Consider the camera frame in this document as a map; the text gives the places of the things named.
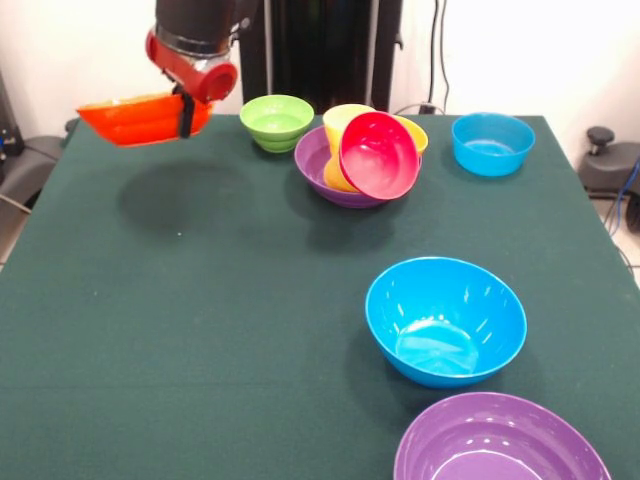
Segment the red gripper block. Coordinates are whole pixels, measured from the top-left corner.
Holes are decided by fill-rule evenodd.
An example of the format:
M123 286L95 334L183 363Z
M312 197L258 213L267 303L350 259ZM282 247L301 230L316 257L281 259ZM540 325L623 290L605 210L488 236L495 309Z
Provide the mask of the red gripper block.
M148 33L145 47L151 62L184 90L180 92L183 107L178 133L180 138L188 139L195 113L194 99L202 103L224 100L236 86L238 69L228 55L197 59L176 52L153 31Z

